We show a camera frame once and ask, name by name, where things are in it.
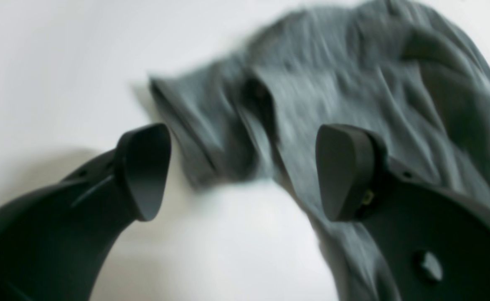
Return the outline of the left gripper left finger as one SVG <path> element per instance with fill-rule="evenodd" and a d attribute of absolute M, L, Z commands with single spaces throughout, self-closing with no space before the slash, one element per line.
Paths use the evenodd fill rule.
<path fill-rule="evenodd" d="M 58 183 L 1 206 L 0 301 L 88 301 L 121 232 L 159 212 L 171 154 L 166 125 L 136 128 Z"/>

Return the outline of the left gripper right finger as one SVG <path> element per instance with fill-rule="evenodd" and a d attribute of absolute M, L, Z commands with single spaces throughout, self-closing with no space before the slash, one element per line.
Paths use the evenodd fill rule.
<path fill-rule="evenodd" d="M 365 227 L 404 301 L 490 301 L 490 209 L 424 182 L 375 132 L 322 125 L 323 210 Z"/>

